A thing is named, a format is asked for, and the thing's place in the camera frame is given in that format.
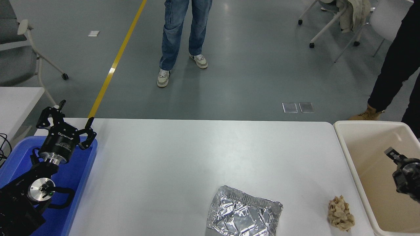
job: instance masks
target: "crumpled paper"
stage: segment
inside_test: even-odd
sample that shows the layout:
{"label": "crumpled paper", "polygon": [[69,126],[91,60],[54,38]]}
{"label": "crumpled paper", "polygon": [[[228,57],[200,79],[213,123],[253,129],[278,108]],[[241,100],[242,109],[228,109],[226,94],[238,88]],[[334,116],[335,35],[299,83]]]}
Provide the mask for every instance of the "crumpled paper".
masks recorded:
{"label": "crumpled paper", "polygon": [[328,219],[332,226],[341,231],[349,231],[355,225],[354,216],[350,214],[349,204],[344,201],[343,195],[328,204]]}

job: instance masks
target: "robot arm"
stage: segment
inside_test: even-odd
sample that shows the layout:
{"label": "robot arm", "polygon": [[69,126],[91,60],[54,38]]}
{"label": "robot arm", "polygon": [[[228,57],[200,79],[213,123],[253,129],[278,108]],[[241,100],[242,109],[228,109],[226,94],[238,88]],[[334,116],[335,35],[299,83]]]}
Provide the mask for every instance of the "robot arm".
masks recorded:
{"label": "robot arm", "polygon": [[397,165],[397,170],[392,173],[396,191],[408,194],[413,200],[420,203],[420,160],[407,158],[389,147],[385,154]]}
{"label": "robot arm", "polygon": [[[78,145],[82,150],[90,147],[96,137],[92,130],[91,117],[85,128],[78,130],[64,122],[65,115],[61,112],[65,104],[61,101],[58,108],[45,108],[38,120],[37,127],[48,130],[48,136],[36,156],[31,155],[33,166],[29,171],[17,177],[0,189],[0,235],[30,235],[38,229],[45,219],[42,217],[47,208],[63,209],[68,207],[75,195],[71,188],[55,186],[51,176],[58,172],[58,165],[65,164]],[[48,118],[52,117],[53,126]],[[80,135],[87,133],[88,137],[80,142]],[[67,194],[67,200],[60,205],[51,204],[54,193]]]}

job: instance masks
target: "yellow floor line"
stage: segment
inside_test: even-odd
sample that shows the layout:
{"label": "yellow floor line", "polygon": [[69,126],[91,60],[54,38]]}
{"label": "yellow floor line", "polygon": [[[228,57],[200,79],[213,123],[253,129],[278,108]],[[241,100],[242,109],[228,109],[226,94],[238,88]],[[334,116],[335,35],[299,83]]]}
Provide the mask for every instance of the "yellow floor line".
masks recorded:
{"label": "yellow floor line", "polygon": [[98,111],[98,107],[101,104],[102,98],[105,95],[105,92],[108,88],[109,83],[111,82],[112,76],[114,75],[115,69],[118,66],[118,63],[120,62],[121,56],[124,53],[124,50],[127,46],[127,43],[130,40],[131,34],[134,31],[134,28],[136,27],[137,21],[143,11],[144,5],[146,4],[147,0],[143,0],[142,4],[140,5],[139,10],[137,11],[136,17],[134,18],[133,22],[131,23],[130,29],[127,32],[126,38],[124,39],[123,44],[120,47],[120,50],[118,51],[117,56],[115,57],[114,63],[112,63],[111,69],[109,69],[108,75],[106,76],[105,82],[102,85],[101,90],[99,91],[98,96],[96,97],[95,103],[92,106],[92,109],[89,112],[88,118],[95,116],[96,112]]}

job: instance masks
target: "gray chair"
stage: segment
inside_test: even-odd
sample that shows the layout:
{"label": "gray chair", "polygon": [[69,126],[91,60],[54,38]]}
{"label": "gray chair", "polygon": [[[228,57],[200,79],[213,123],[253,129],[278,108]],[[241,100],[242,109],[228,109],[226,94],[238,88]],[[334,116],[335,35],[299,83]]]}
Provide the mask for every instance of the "gray chair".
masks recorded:
{"label": "gray chair", "polygon": [[316,4],[319,3],[322,6],[322,9],[324,11],[329,11],[332,12],[334,14],[333,19],[328,22],[328,24],[321,30],[319,31],[319,33],[317,35],[315,35],[315,37],[312,38],[312,40],[309,42],[309,47],[310,48],[314,48],[315,47],[315,40],[317,40],[319,38],[319,36],[321,36],[328,28],[331,27],[331,25],[333,25],[334,22],[336,22],[340,16],[346,11],[347,7],[348,7],[348,2],[344,1],[344,7],[342,9],[342,11],[339,11],[340,9],[336,6],[336,2],[333,1],[331,3],[324,3],[320,0],[314,0],[312,2],[312,4],[302,13],[302,15],[299,17],[298,20],[298,24],[301,25],[303,23],[303,17],[306,15],[306,13],[308,13],[308,11]]}
{"label": "gray chair", "polygon": [[9,0],[0,0],[0,44],[25,41],[27,40],[25,34],[31,44],[0,51],[0,86],[14,86],[37,75],[38,82],[45,89],[48,99],[56,105],[57,103],[41,80],[43,60],[56,68],[64,80],[68,79],[68,76],[35,47],[32,29],[28,20],[22,20],[20,24],[17,22]]}
{"label": "gray chair", "polygon": [[358,39],[356,39],[356,41],[359,41],[361,32],[365,26],[371,26],[373,30],[378,33],[378,35],[383,37],[381,44],[379,45],[375,54],[373,54],[373,57],[375,57],[385,40],[390,42],[394,41],[395,36],[401,26],[402,19],[405,17],[412,5],[413,0],[381,0],[370,16],[369,22],[366,22],[359,29],[353,39],[350,40],[350,42],[341,51],[340,55],[334,60],[334,62],[338,61],[338,59],[351,45],[352,41],[357,35]]}

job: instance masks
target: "blue tray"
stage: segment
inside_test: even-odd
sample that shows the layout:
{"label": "blue tray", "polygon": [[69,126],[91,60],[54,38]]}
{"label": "blue tray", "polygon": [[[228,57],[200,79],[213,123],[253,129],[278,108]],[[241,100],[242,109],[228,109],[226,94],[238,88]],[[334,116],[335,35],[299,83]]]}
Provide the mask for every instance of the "blue tray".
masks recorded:
{"label": "blue tray", "polygon": [[[16,145],[0,169],[0,187],[4,187],[10,181],[31,169],[32,163],[29,156],[34,148],[42,146],[45,138],[45,136],[30,136],[24,138]],[[82,151],[79,147],[76,147],[70,162],[59,166],[58,173],[53,175],[51,179],[56,186],[72,188],[76,191],[76,195],[69,207],[64,209],[46,209],[44,214],[42,214],[46,222],[32,236],[68,236],[96,157],[97,145],[98,142],[94,140],[90,148],[86,150]],[[52,203],[62,204],[66,199],[66,194],[56,193],[52,198]]]}

